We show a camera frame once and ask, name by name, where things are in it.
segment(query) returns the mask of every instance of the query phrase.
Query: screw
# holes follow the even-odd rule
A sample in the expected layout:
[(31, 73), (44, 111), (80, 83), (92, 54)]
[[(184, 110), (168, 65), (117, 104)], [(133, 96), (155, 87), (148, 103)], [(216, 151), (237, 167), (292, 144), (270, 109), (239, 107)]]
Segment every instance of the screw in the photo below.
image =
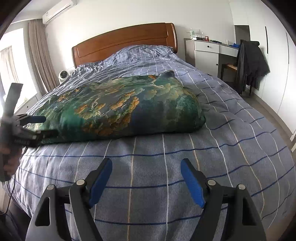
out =
[(216, 182), (215, 182), (215, 180), (213, 180), (213, 179), (208, 180), (207, 183), (208, 183), (210, 186), (215, 186), (215, 185), (216, 185)]
[(246, 189), (246, 186), (244, 184), (239, 184), (239, 189), (240, 190), (245, 190)]
[(54, 185), (53, 184), (49, 184), (46, 189), (50, 191), (50, 190), (54, 189)]
[(76, 182), (76, 184), (78, 185), (78, 186), (81, 186), (81, 185), (83, 185), (85, 183), (85, 181), (83, 180), (83, 179), (79, 179), (77, 182)]

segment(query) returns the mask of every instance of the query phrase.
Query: items on desk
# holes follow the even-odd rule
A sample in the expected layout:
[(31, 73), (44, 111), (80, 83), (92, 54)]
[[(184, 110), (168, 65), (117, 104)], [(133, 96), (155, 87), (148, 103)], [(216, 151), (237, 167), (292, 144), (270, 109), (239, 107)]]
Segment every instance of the items on desk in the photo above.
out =
[(230, 47), (239, 48), (239, 44), (229, 45)]
[(193, 40), (202, 40), (201, 37), (192, 37)]
[(216, 43), (216, 44), (222, 44), (222, 42), (217, 41), (217, 40), (211, 40), (211, 42)]

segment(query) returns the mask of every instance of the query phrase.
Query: cabinet door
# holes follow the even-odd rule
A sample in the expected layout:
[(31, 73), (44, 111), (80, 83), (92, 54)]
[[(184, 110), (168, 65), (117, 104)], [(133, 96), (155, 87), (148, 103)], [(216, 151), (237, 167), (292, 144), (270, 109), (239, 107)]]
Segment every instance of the cabinet door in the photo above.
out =
[(195, 51), (195, 67), (206, 74), (217, 77), (219, 54)]
[(264, 83), (262, 100), (277, 113), (284, 96), (288, 74), (286, 29), (264, 4), (262, 5), (262, 13), (267, 29), (268, 65), (270, 69)]
[(292, 133), (296, 130), (296, 46), (289, 36), (289, 70), (286, 89), (278, 115), (288, 126)]
[(249, 25), (245, 11), (245, 3), (242, 0), (229, 0), (233, 25)]

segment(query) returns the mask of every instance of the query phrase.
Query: ceiling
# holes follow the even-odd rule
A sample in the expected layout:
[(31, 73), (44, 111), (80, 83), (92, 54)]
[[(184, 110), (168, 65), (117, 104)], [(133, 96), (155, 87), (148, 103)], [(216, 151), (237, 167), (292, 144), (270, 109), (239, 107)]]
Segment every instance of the ceiling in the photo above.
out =
[(31, 0), (29, 4), (15, 17), (12, 23), (42, 18), (49, 9), (61, 0)]
[(43, 15), (60, 1), (61, 0), (31, 0), (21, 12), (40, 12)]

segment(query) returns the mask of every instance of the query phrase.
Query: pillowcase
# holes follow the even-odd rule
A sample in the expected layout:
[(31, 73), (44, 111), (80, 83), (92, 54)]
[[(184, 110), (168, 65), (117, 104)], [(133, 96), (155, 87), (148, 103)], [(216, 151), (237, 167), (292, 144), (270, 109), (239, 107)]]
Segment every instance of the pillowcase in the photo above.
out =
[(44, 115), (46, 121), (28, 129), (57, 129), (60, 134), (42, 144), (193, 132), (205, 123), (197, 97), (173, 71), (82, 85), (48, 97), (33, 115)]
[(127, 46), (109, 58), (105, 59), (104, 66), (109, 66), (119, 62), (132, 62), (142, 58), (143, 62), (149, 59), (163, 59), (173, 53), (171, 47), (161, 45), (132, 45)]

